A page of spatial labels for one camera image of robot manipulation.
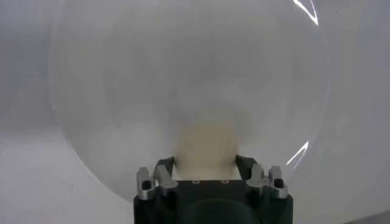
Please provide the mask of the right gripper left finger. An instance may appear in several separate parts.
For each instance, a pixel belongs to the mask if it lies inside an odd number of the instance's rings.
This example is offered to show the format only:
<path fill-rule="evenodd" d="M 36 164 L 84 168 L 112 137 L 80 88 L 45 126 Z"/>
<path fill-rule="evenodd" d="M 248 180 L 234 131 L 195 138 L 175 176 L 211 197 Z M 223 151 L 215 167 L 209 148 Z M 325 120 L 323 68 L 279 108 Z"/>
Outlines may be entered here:
<path fill-rule="evenodd" d="M 163 197 L 175 194 L 179 183 L 172 178 L 173 168 L 173 157 L 158 160 L 153 174 L 149 173 L 147 167 L 140 167 L 136 173 L 138 199 L 153 200 L 156 197 L 157 189 Z"/>

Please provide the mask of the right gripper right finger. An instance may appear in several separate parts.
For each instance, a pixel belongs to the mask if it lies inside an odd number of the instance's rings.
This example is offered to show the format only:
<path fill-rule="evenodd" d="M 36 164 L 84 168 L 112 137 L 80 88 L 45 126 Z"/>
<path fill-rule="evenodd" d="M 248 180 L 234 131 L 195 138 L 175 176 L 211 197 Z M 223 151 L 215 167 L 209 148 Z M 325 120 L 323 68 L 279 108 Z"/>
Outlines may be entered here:
<path fill-rule="evenodd" d="M 288 187 L 280 166 L 272 166 L 266 175 L 263 166 L 254 158 L 241 155 L 236 156 L 236 166 L 250 192 L 259 197 L 288 198 Z"/>

